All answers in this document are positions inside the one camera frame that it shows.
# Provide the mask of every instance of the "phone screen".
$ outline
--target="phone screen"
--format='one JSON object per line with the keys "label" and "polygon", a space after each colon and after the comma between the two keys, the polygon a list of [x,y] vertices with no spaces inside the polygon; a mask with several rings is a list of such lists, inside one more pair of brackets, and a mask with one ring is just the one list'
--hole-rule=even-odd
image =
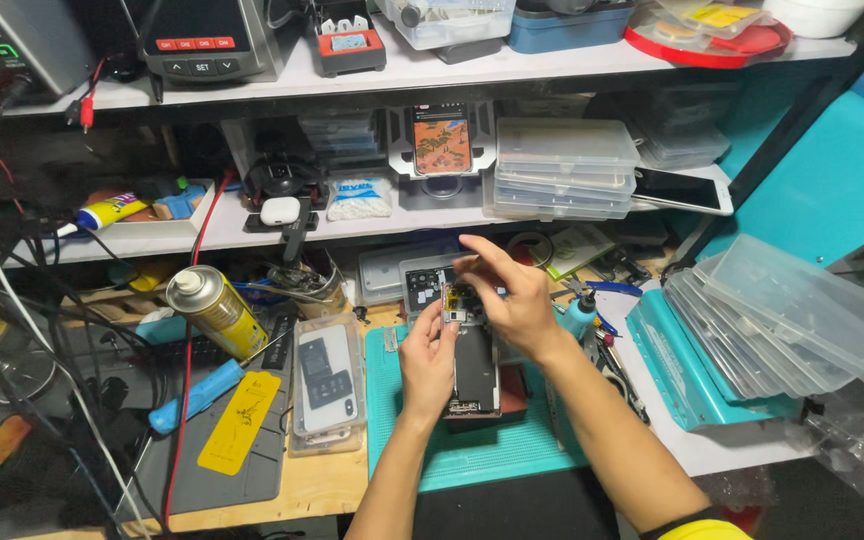
{"label": "phone screen", "polygon": [[466,104],[415,104],[412,126],[416,173],[461,173],[473,168]]}
{"label": "phone screen", "polygon": [[635,177],[635,198],[722,210],[713,179],[640,168],[635,169]]}

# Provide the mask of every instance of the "blue sponge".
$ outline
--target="blue sponge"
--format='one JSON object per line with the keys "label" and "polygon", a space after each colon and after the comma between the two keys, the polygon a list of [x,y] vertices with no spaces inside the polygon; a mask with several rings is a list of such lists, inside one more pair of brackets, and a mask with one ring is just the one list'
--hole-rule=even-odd
{"label": "blue sponge", "polygon": [[366,36],[361,33],[332,37],[333,51],[348,51],[349,49],[362,49],[368,46],[369,43],[366,43]]}

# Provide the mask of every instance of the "white iphone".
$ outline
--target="white iphone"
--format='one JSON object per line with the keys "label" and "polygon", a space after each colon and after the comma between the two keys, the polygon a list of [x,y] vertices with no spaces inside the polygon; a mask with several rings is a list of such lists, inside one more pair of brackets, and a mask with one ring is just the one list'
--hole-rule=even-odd
{"label": "white iphone", "polygon": [[302,411],[296,421],[306,434],[324,432],[358,417],[349,339],[344,325],[302,334],[295,348]]}
{"label": "white iphone", "polygon": [[732,195],[726,183],[710,178],[635,168],[633,201],[703,214],[732,215]]}

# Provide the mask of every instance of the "white shelf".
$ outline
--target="white shelf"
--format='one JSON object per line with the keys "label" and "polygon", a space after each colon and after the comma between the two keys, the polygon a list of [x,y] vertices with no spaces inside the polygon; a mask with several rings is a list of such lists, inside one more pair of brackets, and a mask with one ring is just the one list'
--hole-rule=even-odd
{"label": "white shelf", "polygon": [[[710,178],[720,182],[727,183],[729,181],[729,177],[718,165],[679,172],[702,178]],[[374,235],[407,233],[420,229],[461,229],[462,227],[515,221],[485,217],[482,215],[482,208],[480,207],[409,211],[399,206],[399,190],[396,187],[392,188],[391,197],[392,201],[395,201],[395,205],[392,207],[389,217],[329,221],[326,218],[326,213],[320,211],[318,213],[318,229],[309,231],[305,238],[307,241],[354,239]],[[657,208],[651,204],[634,202],[632,210],[634,212],[642,212],[657,210]],[[248,211],[242,205],[238,191],[223,193],[219,202],[215,205],[208,228],[205,230],[205,237],[201,242],[201,250],[245,248],[280,243],[282,239],[281,232],[246,232],[244,227],[248,214]],[[103,238],[102,241],[115,255],[126,258],[191,251],[195,236],[109,240]],[[53,253],[52,243],[43,243],[45,244],[44,248],[48,254],[48,259],[51,261]],[[24,243],[20,242],[15,247],[15,253],[24,259],[30,259],[30,253]],[[87,261],[102,261],[109,258],[109,254],[91,238],[66,238],[59,240],[60,263],[83,263]],[[17,266],[18,263],[11,259],[6,262],[6,267]]]}
{"label": "white shelf", "polygon": [[[643,290],[658,288],[658,279],[642,286]],[[619,362],[635,393],[645,403],[652,430],[690,477],[812,456],[810,451],[789,444],[786,425],[781,422],[710,425],[694,433],[682,429],[672,419],[625,322],[639,299],[626,294],[598,292],[595,300],[602,315],[618,330],[620,337],[615,339],[614,347]]]}
{"label": "white shelf", "polygon": [[[676,68],[675,64],[646,55],[624,40],[537,55],[523,55],[503,44],[502,50],[495,55],[448,65],[429,51],[412,49],[385,17],[375,15],[372,20],[386,48],[388,63],[384,71],[352,73],[335,79],[320,77],[313,67],[308,40],[303,37],[295,45],[281,78],[275,82],[250,82],[231,87],[171,87],[166,89],[164,104],[373,92]],[[856,45],[846,42],[844,37],[795,39],[785,53],[773,62],[846,57],[855,50]],[[17,107],[7,111],[6,115],[60,114],[82,92],[79,89],[54,104]],[[129,84],[101,81],[94,100],[96,111],[150,107],[155,104],[147,79]],[[102,125],[101,113],[96,115],[96,124]]]}

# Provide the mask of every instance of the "blue bottle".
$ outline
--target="blue bottle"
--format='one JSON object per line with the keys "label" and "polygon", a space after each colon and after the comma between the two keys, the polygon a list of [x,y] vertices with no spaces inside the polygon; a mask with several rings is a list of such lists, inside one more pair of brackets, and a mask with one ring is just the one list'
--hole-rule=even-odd
{"label": "blue bottle", "polygon": [[588,291],[587,296],[572,301],[565,313],[558,319],[558,325],[570,333],[580,343],[589,325],[595,320],[595,291]]}

